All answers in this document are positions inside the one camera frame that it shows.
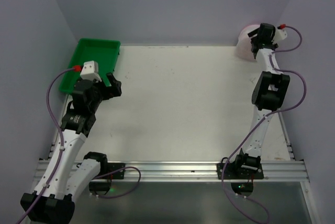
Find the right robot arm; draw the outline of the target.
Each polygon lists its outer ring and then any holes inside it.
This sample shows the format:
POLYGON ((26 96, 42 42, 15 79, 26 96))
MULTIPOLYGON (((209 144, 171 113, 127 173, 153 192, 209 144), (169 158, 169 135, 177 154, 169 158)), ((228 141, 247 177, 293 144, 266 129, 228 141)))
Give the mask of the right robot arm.
POLYGON ((251 52, 262 72, 252 93, 254 111, 249 136, 236 155, 232 168, 227 169, 237 179, 264 177, 261 167, 263 142, 272 112, 281 108, 290 82, 290 77, 277 71, 276 65, 270 62, 278 42, 287 37, 285 27, 261 23, 248 33, 251 52))

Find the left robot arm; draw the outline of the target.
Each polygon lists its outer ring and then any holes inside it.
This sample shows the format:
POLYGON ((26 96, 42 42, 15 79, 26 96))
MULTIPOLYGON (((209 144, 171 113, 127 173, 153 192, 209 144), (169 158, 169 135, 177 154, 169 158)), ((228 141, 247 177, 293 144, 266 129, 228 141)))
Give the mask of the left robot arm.
POLYGON ((82 191, 95 176, 107 171, 107 156, 91 152, 82 167, 71 173, 77 154, 96 121, 100 103, 121 96, 121 82, 112 73, 106 77, 109 85, 82 77, 74 84, 72 100, 61 123, 56 125, 60 136, 49 165, 33 192, 23 194, 20 201, 24 215, 31 221, 69 223, 82 191))

